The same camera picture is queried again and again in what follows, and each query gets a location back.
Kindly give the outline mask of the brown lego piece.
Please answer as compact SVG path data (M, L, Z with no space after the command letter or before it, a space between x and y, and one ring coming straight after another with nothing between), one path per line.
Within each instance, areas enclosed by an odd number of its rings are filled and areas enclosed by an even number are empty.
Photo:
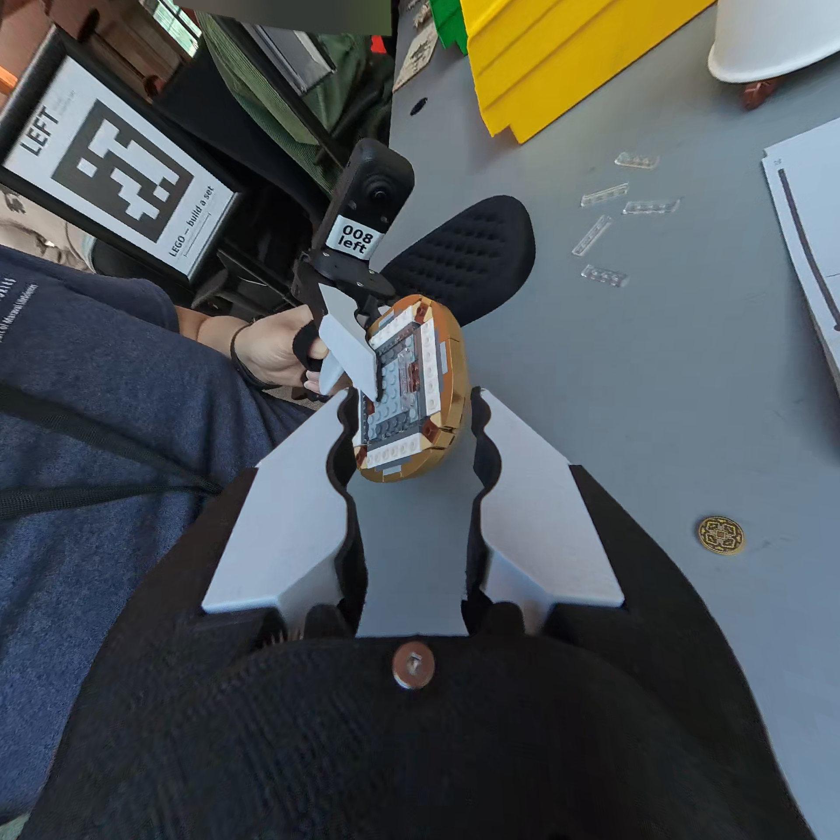
M752 111L761 107L775 93L782 80L782 77L772 77L747 84L741 95L744 110Z

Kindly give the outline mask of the person's left forearm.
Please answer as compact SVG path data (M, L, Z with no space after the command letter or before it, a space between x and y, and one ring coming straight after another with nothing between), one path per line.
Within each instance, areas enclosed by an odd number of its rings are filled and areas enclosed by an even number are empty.
M228 347L234 332L250 323L231 316L209 316L199 311L183 307L175 307L178 333L188 340L200 343L229 358ZM236 350L239 358L245 363L247 354L244 350Z

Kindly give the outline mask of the person's blue sweater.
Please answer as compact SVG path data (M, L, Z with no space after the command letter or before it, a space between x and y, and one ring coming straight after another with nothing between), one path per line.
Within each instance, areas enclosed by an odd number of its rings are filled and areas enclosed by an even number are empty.
M249 387L229 358L183 338L175 307L148 280L2 247L2 385L224 487L312 412ZM34 807L103 639L203 503L176 491L2 521L2 824Z

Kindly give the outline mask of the person's left hand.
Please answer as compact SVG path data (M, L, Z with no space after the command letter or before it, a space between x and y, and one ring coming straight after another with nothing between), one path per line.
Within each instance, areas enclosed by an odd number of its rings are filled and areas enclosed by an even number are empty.
M260 380L275 383L278 388L303 387L320 395L319 364L329 350L320 340L319 327L308 306L254 322L239 334L236 349L246 352L245 364Z

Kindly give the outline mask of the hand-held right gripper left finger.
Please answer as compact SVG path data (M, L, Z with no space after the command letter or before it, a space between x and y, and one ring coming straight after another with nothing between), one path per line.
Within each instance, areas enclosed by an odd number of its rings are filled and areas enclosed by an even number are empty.
M341 390L259 462L206 590L206 614L268 607L296 632L314 606L333 605L358 629L364 546L348 485L359 408L359 393Z

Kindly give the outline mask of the round gold lego base model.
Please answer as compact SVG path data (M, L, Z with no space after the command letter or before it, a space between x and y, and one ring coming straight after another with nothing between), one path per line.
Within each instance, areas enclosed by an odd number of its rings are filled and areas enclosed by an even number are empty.
M398 299L369 329L380 363L377 402L362 393L353 438L363 478L378 484L421 476L447 456L463 426L469 373L462 330L446 306L414 293ZM400 395L395 358L415 350L421 386Z

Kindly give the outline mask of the black wrist band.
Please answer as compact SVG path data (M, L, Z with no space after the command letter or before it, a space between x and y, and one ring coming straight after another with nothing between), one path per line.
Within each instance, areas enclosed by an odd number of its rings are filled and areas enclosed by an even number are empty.
M249 387L259 392L273 391L277 389L279 385L260 380L260 378L254 375L254 373L248 368L248 366L239 358L238 353L236 351L236 340L239 334L245 331L249 326L250 323L247 323L245 326L238 328L234 332L228 347L229 358L236 372Z

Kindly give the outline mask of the framed black white marker sign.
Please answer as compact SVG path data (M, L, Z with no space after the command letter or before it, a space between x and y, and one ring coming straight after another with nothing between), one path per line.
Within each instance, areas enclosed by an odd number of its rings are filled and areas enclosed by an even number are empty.
M52 25L1 118L2 184L194 287L244 189Z

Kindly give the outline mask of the green mesh office chair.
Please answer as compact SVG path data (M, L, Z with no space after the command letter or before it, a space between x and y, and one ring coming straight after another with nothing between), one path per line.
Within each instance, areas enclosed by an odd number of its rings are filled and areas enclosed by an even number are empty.
M224 32L217 16L196 13L203 42L229 92L250 118L327 194L341 167L283 101L270 80ZM394 60L375 53L368 35L312 35L334 66L301 99L325 132L351 152L362 139L390 144Z

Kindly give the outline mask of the green plastic bin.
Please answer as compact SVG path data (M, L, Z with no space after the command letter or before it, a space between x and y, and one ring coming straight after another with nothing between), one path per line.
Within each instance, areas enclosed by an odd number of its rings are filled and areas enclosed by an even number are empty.
M461 2L429 1L429 6L441 46L445 49L456 46L463 56L467 56L468 36Z

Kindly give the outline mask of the black wrist rest pad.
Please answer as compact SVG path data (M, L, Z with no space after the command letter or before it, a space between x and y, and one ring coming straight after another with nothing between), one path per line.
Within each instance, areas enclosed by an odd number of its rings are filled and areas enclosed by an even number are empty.
M418 293L446 306L465 327L509 301L528 280L536 242L515 197L469 206L381 269L399 297Z

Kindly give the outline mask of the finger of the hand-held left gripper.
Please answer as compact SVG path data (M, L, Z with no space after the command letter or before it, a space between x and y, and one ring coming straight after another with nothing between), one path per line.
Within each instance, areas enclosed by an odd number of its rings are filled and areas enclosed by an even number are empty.
M346 374L353 386L374 402L380 399L379 360L356 319L357 303L336 287L318 285L325 307L318 334L329 350L319 373L319 392L326 396Z

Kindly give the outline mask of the white paper cup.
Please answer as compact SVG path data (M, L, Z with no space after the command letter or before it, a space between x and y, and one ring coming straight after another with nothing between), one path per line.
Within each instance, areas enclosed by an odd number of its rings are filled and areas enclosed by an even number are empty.
M838 1L718 1L707 66L739 84L783 77L838 51Z

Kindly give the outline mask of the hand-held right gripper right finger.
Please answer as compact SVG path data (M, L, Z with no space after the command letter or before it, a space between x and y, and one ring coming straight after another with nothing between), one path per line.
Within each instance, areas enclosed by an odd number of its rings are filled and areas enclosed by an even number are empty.
M461 612L477 632L492 605L540 632L555 606L618 608L625 596L570 461L484 387L470 394L476 439Z

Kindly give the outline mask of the lego instruction booklet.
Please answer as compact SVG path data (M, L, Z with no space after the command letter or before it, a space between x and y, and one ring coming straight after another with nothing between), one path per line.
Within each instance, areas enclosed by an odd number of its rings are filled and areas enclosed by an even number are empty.
M794 272L839 387L839 119L764 150L766 182Z

